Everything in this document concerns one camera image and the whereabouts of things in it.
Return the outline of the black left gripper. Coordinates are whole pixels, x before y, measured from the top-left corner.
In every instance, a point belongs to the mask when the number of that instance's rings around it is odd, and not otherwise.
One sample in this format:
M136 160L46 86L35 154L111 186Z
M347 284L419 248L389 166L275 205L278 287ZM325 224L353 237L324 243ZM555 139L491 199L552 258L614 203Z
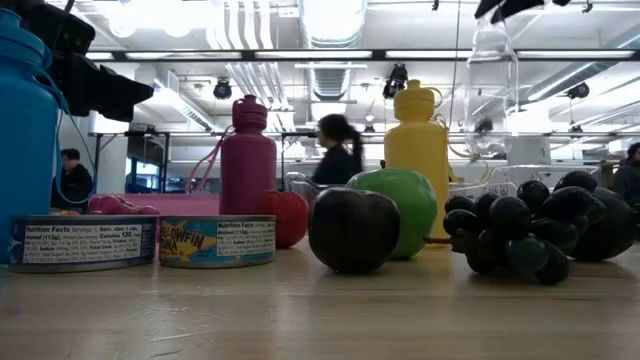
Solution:
M23 1L23 27L50 50L52 78L77 116L95 111L107 119L132 122L134 106L151 98L152 86L119 75L86 57L95 29L45 1Z

